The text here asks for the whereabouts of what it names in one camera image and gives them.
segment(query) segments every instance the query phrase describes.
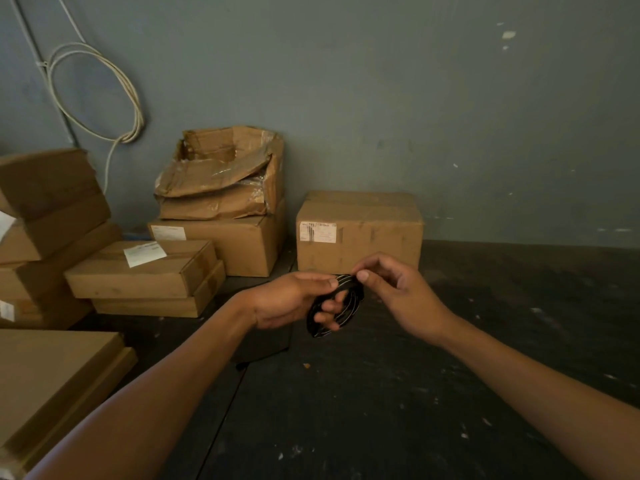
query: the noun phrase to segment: stained floor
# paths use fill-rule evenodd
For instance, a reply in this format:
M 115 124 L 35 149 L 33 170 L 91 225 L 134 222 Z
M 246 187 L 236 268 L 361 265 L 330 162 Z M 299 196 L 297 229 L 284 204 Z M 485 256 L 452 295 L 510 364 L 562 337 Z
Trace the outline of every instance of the stained floor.
M 507 345 L 640 407 L 640 251 L 425 241 L 420 271 L 455 313 Z M 273 277 L 295 269 L 290 243 Z M 238 289 L 230 278 L 205 313 Z M 94 315 L 140 355 L 124 383 L 197 319 Z M 161 479 L 583 479 L 445 352 L 367 296 L 340 333 L 252 333 L 206 393 Z

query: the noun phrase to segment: white cable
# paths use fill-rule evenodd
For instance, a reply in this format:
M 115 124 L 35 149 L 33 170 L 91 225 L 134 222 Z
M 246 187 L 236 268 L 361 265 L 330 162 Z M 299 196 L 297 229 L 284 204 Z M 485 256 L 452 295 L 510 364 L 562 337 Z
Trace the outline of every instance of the white cable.
M 60 5 L 62 5 L 63 10 L 67 14 L 69 23 L 73 25 L 73 28 L 75 29 L 76 34 L 78 35 L 78 38 L 82 41 L 70 42 L 70 43 L 60 45 L 49 56 L 49 60 L 45 62 L 45 67 L 47 69 L 47 83 L 49 86 L 49 91 L 51 92 L 53 101 L 57 104 L 60 111 L 65 113 L 65 115 L 71 121 L 73 121 L 76 125 L 80 126 L 80 128 L 84 129 L 84 131 L 86 131 L 89 134 L 92 134 L 96 138 L 113 142 L 113 144 L 111 145 L 111 149 L 109 150 L 109 154 L 107 155 L 107 161 L 104 166 L 104 185 L 102 186 L 102 192 L 107 193 L 107 188 L 109 186 L 109 167 L 111 165 L 111 156 L 113 154 L 113 151 L 116 149 L 116 146 L 119 143 L 131 143 L 133 140 L 135 140 L 140 135 L 142 128 L 144 128 L 145 126 L 145 120 L 144 120 L 144 117 L 142 116 L 142 107 L 140 105 L 140 98 L 138 97 L 136 88 L 133 87 L 133 83 L 124 74 L 124 72 L 121 71 L 121 69 L 119 69 L 119 67 L 117 67 L 113 62 L 111 62 L 105 56 L 103 56 L 98 50 L 91 47 L 91 45 L 87 44 L 82 33 L 78 29 L 78 26 L 76 25 L 76 21 L 74 20 L 73 16 L 71 16 L 71 13 L 69 13 L 67 5 L 65 5 L 64 1 L 62 0 L 58 0 L 58 1 L 60 2 Z M 109 69 L 111 69 L 111 71 L 118 78 L 118 81 L 120 82 L 120 85 L 124 89 L 124 92 L 127 94 L 129 99 L 131 100 L 131 103 L 133 104 L 133 112 L 134 112 L 133 127 L 123 135 L 120 135 L 117 138 L 111 138 L 111 137 L 103 136 L 99 133 L 96 133 L 95 131 L 92 131 L 91 129 L 87 128 L 87 126 L 82 124 L 75 116 L 73 116 L 67 110 L 67 108 L 65 108 L 60 102 L 60 97 L 53 83 L 53 73 L 57 65 L 60 64 L 60 62 L 62 62 L 67 57 L 70 57 L 72 55 L 78 55 L 78 54 L 91 55 L 92 57 L 95 57 L 101 63 L 106 65 Z

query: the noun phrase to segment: concrete wall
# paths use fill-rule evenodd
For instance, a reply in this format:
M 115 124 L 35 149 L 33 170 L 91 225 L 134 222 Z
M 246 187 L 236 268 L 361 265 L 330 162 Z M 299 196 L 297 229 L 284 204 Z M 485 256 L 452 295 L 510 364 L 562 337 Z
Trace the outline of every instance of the concrete wall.
M 75 39 L 56 0 L 20 2 L 44 54 Z M 182 129 L 248 124 L 284 135 L 292 219 L 309 189 L 407 191 L 428 238 L 640 245 L 640 0 L 67 2 L 148 117 L 113 159 L 124 226 L 155 216 Z M 0 152 L 65 146 L 7 0 L 0 61 Z M 96 61 L 57 80 L 92 128 L 130 128 Z M 109 144 L 78 135 L 101 175 Z

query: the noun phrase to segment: black cable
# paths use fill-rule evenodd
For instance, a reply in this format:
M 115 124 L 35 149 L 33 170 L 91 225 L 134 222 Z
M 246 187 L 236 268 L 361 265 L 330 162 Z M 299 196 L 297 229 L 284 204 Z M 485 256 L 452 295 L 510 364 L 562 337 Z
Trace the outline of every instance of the black cable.
M 307 314 L 307 330 L 312 337 L 324 337 L 331 333 L 331 330 L 323 327 L 320 323 L 315 322 L 314 316 L 316 313 L 323 311 L 322 304 L 328 299 L 334 299 L 340 291 L 347 290 L 347 296 L 344 297 L 342 302 L 342 311 L 334 318 L 335 322 L 340 325 L 340 328 L 347 325 L 347 323 L 353 318 L 358 311 L 360 302 L 364 298 L 364 287 L 355 276 L 352 274 L 340 274 L 337 276 L 338 288 L 335 291 L 317 297 L 314 300 L 314 304 L 311 305 L 311 309 Z

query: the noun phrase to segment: right hand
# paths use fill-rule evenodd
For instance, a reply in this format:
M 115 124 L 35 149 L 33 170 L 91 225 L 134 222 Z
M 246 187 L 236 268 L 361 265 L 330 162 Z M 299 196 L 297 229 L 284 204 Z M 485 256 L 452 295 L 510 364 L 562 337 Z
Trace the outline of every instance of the right hand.
M 440 346 L 459 319 L 431 290 L 418 270 L 384 253 L 361 260 L 351 271 L 377 294 L 413 336 Z

